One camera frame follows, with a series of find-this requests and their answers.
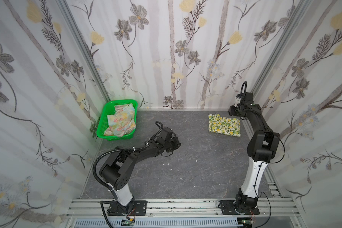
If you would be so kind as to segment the lemon print yellow skirt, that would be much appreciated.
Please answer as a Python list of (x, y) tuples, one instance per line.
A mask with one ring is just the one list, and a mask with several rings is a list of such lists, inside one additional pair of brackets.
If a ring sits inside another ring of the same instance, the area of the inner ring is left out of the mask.
[(222, 135), (241, 136), (240, 120), (238, 118), (221, 117), (219, 114), (208, 115), (208, 130)]

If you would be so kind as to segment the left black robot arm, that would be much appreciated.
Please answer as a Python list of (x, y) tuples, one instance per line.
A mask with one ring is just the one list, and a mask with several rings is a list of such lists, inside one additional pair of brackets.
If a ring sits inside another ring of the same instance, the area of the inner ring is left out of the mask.
[(121, 214), (131, 214), (135, 210), (135, 198), (130, 191), (128, 182), (136, 164), (149, 158), (173, 154), (181, 146), (175, 132), (168, 127), (159, 129), (144, 146), (123, 148), (117, 147), (98, 156), (92, 166), (95, 180), (106, 187), (112, 194), (115, 203), (112, 209)]

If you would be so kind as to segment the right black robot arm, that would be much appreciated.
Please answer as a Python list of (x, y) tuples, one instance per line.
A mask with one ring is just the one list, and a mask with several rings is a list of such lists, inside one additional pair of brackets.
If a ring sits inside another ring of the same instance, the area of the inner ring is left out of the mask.
[(236, 97), (236, 104), (229, 109), (229, 115), (247, 119), (254, 131), (247, 146), (249, 156), (248, 171), (234, 202), (238, 214), (246, 214), (256, 209), (258, 190), (264, 170), (274, 159), (279, 134), (273, 132), (262, 116), (261, 107), (253, 101), (253, 94), (244, 92)]

